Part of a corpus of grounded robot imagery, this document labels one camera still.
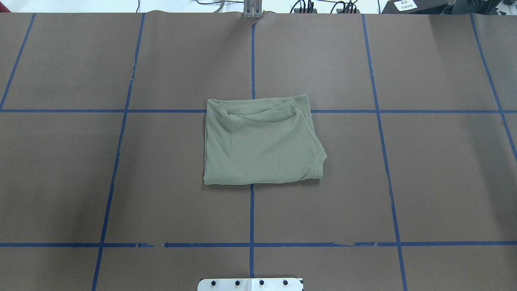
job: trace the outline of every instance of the white bracket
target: white bracket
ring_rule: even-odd
[[[244,18],[262,18],[262,0],[244,0]]]
[[[303,291],[299,278],[203,279],[197,291]]]

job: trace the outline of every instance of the gray cable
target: gray cable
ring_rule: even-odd
[[[221,4],[219,4],[219,8],[216,11],[214,11],[214,13],[217,13],[217,12],[219,12],[219,11],[221,11],[223,9],[224,1],[225,0],[221,0]]]

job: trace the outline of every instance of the green cloth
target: green cloth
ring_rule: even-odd
[[[287,183],[323,177],[327,155],[306,95],[208,100],[205,184]]]

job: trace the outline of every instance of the barcode label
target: barcode label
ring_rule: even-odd
[[[417,5],[415,4],[415,2],[413,2],[413,0],[402,0],[398,2],[393,2],[393,4],[395,4],[395,7],[399,11],[406,11],[417,8]]]

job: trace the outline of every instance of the folded cloth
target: folded cloth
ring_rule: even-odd
[[[307,96],[208,100],[205,184],[287,183],[323,177],[327,158]]]

